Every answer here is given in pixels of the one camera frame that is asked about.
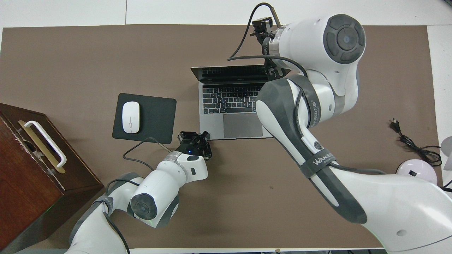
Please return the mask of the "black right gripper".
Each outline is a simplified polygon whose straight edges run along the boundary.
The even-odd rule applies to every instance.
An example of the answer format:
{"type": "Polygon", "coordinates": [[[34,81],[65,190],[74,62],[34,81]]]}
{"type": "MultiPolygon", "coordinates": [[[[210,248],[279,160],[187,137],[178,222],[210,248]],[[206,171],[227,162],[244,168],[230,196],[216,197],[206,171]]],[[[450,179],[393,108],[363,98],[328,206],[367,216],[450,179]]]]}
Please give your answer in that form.
{"type": "Polygon", "coordinates": [[[280,56],[270,56],[269,44],[274,33],[271,30],[273,27],[273,18],[266,17],[252,21],[254,32],[250,36],[256,36],[258,42],[262,45],[262,54],[264,55],[265,73],[269,79],[280,79],[285,76],[285,69],[279,67],[273,59],[282,60],[280,56]]]}

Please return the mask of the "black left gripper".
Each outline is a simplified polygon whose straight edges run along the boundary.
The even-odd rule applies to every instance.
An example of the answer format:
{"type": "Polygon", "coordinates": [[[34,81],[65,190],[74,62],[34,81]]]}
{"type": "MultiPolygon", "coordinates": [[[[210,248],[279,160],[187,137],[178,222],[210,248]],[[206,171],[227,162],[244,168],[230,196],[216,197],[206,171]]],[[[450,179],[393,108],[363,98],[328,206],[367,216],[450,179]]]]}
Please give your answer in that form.
{"type": "Polygon", "coordinates": [[[208,131],[199,133],[199,139],[196,143],[191,140],[197,137],[197,132],[181,131],[177,136],[180,141],[180,145],[176,148],[176,151],[192,156],[202,156],[206,161],[208,161],[213,156],[210,143],[208,142],[209,135],[210,133],[208,131]]]}

